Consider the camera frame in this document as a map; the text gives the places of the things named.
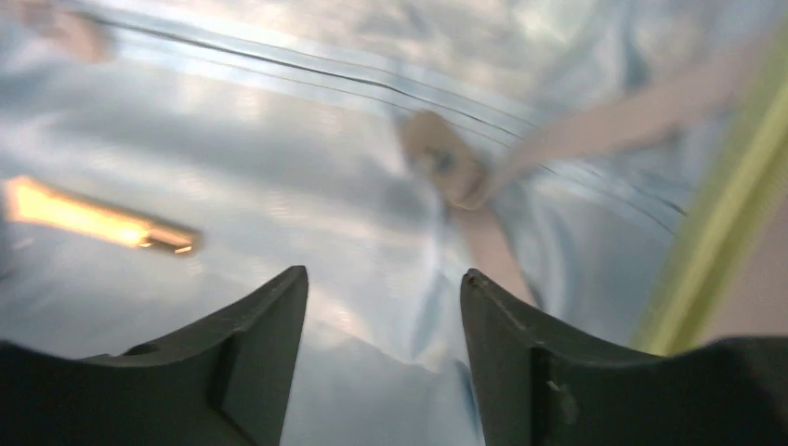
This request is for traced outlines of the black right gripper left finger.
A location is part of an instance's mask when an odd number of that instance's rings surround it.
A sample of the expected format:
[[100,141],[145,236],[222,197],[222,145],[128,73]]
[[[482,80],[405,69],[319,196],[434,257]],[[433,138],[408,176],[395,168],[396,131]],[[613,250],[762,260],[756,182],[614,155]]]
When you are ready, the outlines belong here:
[[5,445],[276,445],[309,281],[293,266],[245,298],[119,356],[1,345]]

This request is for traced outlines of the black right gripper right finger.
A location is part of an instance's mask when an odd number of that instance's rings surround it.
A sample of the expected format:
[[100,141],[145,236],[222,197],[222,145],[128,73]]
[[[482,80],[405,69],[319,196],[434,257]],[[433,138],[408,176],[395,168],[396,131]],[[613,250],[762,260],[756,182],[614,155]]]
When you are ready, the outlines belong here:
[[489,445],[783,445],[787,340],[660,357],[576,329],[468,271],[460,303]]

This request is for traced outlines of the green hard-shell suitcase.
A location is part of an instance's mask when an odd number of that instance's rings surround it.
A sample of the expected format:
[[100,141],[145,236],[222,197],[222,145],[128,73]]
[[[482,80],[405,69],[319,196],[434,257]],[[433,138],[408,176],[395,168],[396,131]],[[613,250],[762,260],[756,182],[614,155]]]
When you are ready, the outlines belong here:
[[196,230],[13,222],[1,345],[119,356],[302,266],[276,445],[489,445],[478,270],[589,335],[697,347],[787,178],[783,1],[5,1],[1,187]]

